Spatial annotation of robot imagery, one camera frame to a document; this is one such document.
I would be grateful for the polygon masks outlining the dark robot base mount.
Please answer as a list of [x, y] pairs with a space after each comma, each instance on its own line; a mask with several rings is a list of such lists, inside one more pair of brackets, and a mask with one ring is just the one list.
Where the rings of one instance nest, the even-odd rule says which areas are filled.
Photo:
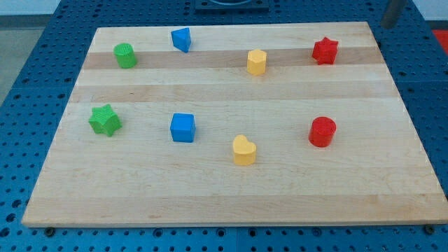
[[209, 11], [268, 11], [269, 0], [194, 0], [195, 10]]

